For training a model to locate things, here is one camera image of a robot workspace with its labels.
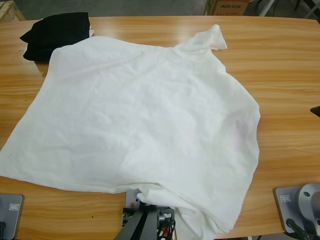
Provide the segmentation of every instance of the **metal stand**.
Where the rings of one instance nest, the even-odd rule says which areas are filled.
[[[23,201],[19,194],[0,194],[0,240],[15,238]]]
[[[319,239],[320,184],[277,188],[275,197],[282,225],[291,237],[300,240]]]
[[[127,192],[126,208],[122,215],[124,228],[114,240],[157,240],[162,230],[172,235],[175,230],[175,211],[169,207],[140,202],[138,193],[138,190]]]

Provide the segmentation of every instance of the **metal bracket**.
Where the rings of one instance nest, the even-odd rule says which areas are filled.
[[[12,240],[18,231],[24,196],[19,194],[0,194],[0,222],[5,223],[3,239]]]

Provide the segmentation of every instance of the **black cable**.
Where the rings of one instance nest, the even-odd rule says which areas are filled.
[[[3,221],[0,221],[0,240],[4,239],[6,224]]]
[[[272,11],[272,17],[275,16],[275,10],[276,10],[276,7],[278,5],[278,2],[279,2],[279,0],[275,0],[274,8],[273,8],[273,11]]]
[[[165,227],[164,226],[160,226],[159,230],[157,232],[157,240],[171,240],[174,234],[176,228],[176,221],[172,220],[171,222],[169,222],[169,224],[167,224]]]

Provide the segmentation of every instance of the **gray floor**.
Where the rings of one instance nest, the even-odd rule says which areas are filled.
[[[252,1],[244,15],[257,16],[267,0],[258,7]],[[15,0],[28,20],[36,20],[54,14],[88,12],[90,17],[104,16],[189,16],[202,15],[206,0]],[[303,18],[310,8],[302,0],[294,11],[296,0],[278,0],[276,17]],[[274,6],[267,16],[273,15]]]

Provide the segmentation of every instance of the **white t-shirt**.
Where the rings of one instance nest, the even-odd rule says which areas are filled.
[[[258,164],[259,106],[212,54],[218,25],[175,47],[94,36],[56,49],[0,152],[0,175],[84,192],[139,189],[180,240],[228,232]]]

